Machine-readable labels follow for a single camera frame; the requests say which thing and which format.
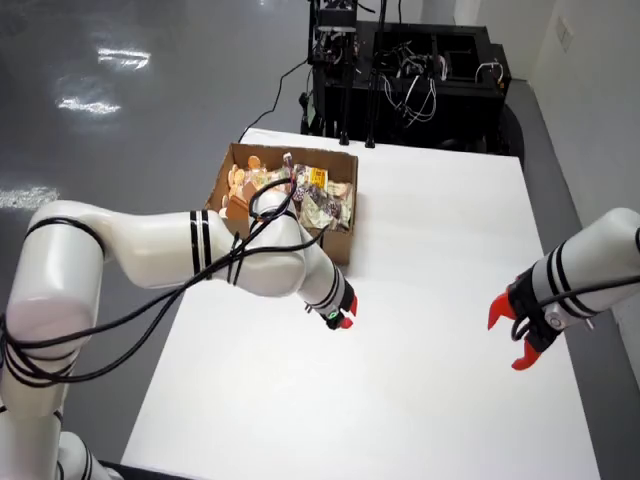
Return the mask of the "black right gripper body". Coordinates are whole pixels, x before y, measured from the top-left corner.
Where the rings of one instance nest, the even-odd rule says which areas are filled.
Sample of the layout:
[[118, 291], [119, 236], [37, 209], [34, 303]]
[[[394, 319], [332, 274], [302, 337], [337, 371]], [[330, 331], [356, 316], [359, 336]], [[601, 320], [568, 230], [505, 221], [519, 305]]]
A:
[[508, 306], [515, 314], [511, 336], [523, 340], [526, 353], [544, 353], [566, 328], [563, 304], [547, 298], [560, 293], [553, 269], [528, 269], [507, 287]]

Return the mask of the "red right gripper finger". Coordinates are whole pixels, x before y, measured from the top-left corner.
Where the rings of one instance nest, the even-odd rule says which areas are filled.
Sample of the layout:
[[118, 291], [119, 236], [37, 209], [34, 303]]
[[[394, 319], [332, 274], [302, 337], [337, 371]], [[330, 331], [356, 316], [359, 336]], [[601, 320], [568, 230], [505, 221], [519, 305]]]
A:
[[501, 293], [490, 305], [488, 315], [488, 329], [491, 330], [502, 317], [514, 319], [514, 310], [507, 292]]
[[538, 352], [529, 341], [523, 343], [524, 352], [520, 358], [513, 361], [511, 367], [516, 371], [524, 371], [532, 367], [540, 358], [541, 353]]

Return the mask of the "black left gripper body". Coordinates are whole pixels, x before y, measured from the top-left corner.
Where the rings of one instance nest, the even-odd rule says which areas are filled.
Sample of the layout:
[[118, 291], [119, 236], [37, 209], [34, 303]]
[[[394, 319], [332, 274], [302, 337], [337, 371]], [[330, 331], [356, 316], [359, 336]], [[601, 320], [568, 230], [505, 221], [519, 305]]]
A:
[[324, 320], [326, 326], [329, 329], [339, 330], [339, 328], [337, 327], [339, 320], [344, 317], [350, 318], [350, 313], [347, 311], [346, 302], [352, 295], [352, 286], [349, 283], [345, 283], [343, 287], [340, 287], [336, 291], [334, 298], [327, 305], [319, 307], [308, 304], [307, 312], [310, 313], [311, 311], [315, 311]]

